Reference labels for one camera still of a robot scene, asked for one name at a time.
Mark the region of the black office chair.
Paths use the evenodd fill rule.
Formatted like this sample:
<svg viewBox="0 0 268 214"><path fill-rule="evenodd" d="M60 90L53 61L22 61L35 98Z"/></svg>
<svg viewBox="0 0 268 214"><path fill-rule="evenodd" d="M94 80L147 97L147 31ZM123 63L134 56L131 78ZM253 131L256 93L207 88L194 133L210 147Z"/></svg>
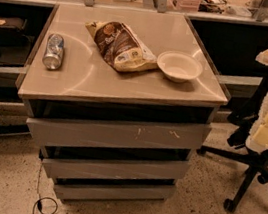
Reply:
<svg viewBox="0 0 268 214"><path fill-rule="evenodd" d="M256 60L259 63L268 65L268 49L260 52L256 57ZM239 124L239 128L237 128L236 131L234 131L234 133L228 137L227 142L231 147L235 147L236 149L240 149L242 147L246 149L247 151L244 155L236 154L230 151L223 151L217 148L211 148L205 145L197 150L199 154L210 152L223 156L223 158L235 160L235 162L244 163L248 166L248 169L245 171L246 176L237 192L237 195L235 195L235 197L232 199L224 201L224 208L228 212L235 211L242 199L242 196L244 196L246 190L249 188L249 185L252 183L252 180L258 179L258 181L262 184L268 183L268 149L264 152L257 153L245 146L246 138L248 138L254 121L258 119L259 110L264 96L267 95L267 92L268 74L263 77L259 87L256 89L250 100L248 100L246 104L242 106L241 111L239 113L230 114L232 122L237 122Z"/></svg>

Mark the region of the white paper bowl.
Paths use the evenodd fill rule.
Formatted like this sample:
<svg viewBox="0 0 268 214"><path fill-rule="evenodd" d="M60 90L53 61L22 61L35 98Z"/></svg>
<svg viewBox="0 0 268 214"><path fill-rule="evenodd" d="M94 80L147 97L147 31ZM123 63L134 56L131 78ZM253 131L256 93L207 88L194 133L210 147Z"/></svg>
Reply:
<svg viewBox="0 0 268 214"><path fill-rule="evenodd" d="M197 59L180 51L161 53L158 55L157 64L166 78L177 83L197 79L203 71Z"/></svg>

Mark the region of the grey drawer cabinet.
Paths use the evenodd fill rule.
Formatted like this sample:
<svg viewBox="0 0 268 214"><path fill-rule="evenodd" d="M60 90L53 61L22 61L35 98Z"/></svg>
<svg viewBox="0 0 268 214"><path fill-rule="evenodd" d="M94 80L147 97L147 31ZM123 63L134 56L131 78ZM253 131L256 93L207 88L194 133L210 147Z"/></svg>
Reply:
<svg viewBox="0 0 268 214"><path fill-rule="evenodd" d="M174 83L159 70L119 73L103 61L85 24L118 21L129 25L154 54L180 51L197 59L203 71L193 81ZM123 122L193 123L210 126L225 95L216 71L192 24L183 15L60 4L49 20L47 34L64 38L59 70L42 62L47 35L18 88L29 118ZM188 161L196 149L39 146L41 158L69 160ZM176 179L61 179L54 185L171 185Z"/></svg>

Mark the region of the grey drawer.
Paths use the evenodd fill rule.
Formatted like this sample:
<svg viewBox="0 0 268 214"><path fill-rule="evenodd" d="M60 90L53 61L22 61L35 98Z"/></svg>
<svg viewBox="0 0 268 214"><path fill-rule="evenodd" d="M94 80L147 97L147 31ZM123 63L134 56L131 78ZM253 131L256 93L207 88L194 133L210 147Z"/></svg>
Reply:
<svg viewBox="0 0 268 214"><path fill-rule="evenodd" d="M39 146L198 149L211 126L194 123L149 123L29 118Z"/></svg>
<svg viewBox="0 0 268 214"><path fill-rule="evenodd" d="M61 179L180 179L189 168L188 161L120 161L44 159L48 178Z"/></svg>
<svg viewBox="0 0 268 214"><path fill-rule="evenodd" d="M80 186L54 185L55 195L60 200L165 200L176 190L171 185L142 185L142 186Z"/></svg>

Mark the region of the brown chip bag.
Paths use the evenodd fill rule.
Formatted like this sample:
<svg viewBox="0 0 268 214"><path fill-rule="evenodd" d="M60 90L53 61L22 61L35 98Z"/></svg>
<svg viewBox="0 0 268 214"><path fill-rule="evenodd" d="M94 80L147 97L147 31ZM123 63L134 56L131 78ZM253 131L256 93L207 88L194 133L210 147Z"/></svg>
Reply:
<svg viewBox="0 0 268 214"><path fill-rule="evenodd" d="M117 72L156 69L157 58L125 23L92 21L86 29L105 62Z"/></svg>

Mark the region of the silver soda can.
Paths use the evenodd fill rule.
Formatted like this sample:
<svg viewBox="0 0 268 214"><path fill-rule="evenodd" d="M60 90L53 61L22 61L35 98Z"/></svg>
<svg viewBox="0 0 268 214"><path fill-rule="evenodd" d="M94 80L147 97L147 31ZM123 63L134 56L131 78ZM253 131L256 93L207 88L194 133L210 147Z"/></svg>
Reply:
<svg viewBox="0 0 268 214"><path fill-rule="evenodd" d="M42 58L43 64L47 69L58 69L63 60L64 38L59 34L50 34L47 39L47 46Z"/></svg>

